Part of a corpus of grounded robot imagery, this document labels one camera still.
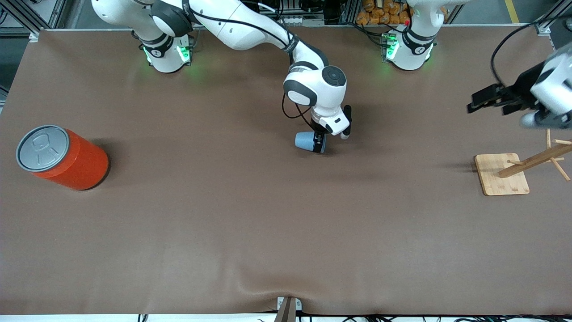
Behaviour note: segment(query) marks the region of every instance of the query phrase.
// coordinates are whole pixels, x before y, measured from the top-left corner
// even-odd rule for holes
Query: table
[[[485,197],[472,165],[544,149],[519,115],[465,111],[511,30],[443,28],[404,72],[357,30],[296,29],[348,78],[352,137],[324,155],[294,147],[307,127],[282,115],[288,59],[270,45],[204,34],[190,68],[159,74],[129,33],[43,32],[0,117],[0,313],[259,312],[284,295],[330,315],[570,313],[572,188],[548,165],[530,195]],[[550,52],[526,30],[499,73]],[[100,187],[18,167],[19,139],[50,123],[109,153]]]

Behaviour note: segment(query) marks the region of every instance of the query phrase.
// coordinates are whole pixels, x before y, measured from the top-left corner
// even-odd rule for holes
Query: green led light
[[[149,57],[149,52],[147,51],[147,48],[143,47],[143,51],[145,52],[145,55],[147,56],[147,61],[151,64],[151,57]]]
[[[387,49],[387,59],[392,60],[395,58],[395,54],[397,54],[397,50],[399,49],[399,42],[395,41],[393,45],[391,45]]]
[[[183,61],[189,61],[190,54],[189,54],[189,49],[187,47],[177,46],[177,51],[179,52],[179,55],[181,56],[181,59]]]

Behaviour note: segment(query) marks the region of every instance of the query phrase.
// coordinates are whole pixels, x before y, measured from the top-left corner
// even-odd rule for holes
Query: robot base
[[[155,67],[161,73],[174,73],[183,66],[190,65],[193,58],[193,40],[189,35],[176,37],[163,57],[155,57],[152,50],[148,52],[143,48],[143,51],[147,55],[149,66]]]
[[[382,35],[382,43],[387,44],[387,48],[382,48],[382,56],[384,62],[391,62],[397,68],[403,70],[415,70],[421,68],[429,59],[433,45],[429,47],[423,54],[413,54],[411,49],[403,43],[401,32],[395,30]]]

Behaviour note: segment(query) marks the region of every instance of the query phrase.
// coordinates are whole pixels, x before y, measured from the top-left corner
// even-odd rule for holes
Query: metal bracket
[[[37,35],[42,29],[50,28],[50,25],[24,1],[0,0],[0,7],[33,34]]]
[[[300,301],[299,299],[296,299],[295,297],[289,297],[289,299],[294,299],[296,301],[296,311],[302,311],[302,301]],[[284,298],[283,297],[279,297],[278,301],[276,303],[276,309],[280,310],[280,307],[282,306],[282,303],[284,302]]]
[[[31,33],[28,36],[28,39],[30,40],[30,42],[38,42],[38,35]]]
[[[550,35],[550,26],[556,21],[556,18],[563,16],[569,8],[572,7],[572,0],[558,0],[554,6],[542,16],[541,23],[535,24],[537,34],[539,36]]]
[[[296,322],[296,311],[302,311],[302,301],[294,297],[278,298],[278,313],[274,322]]]
[[[550,27],[542,28],[538,24],[534,25],[534,28],[537,31],[537,35],[539,36],[550,36]]]

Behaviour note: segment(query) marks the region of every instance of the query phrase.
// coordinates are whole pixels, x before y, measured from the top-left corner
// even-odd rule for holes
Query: yellow floor stripe
[[[509,11],[510,20],[513,23],[520,23],[517,16],[517,11],[514,9],[513,0],[505,0],[506,9]]]

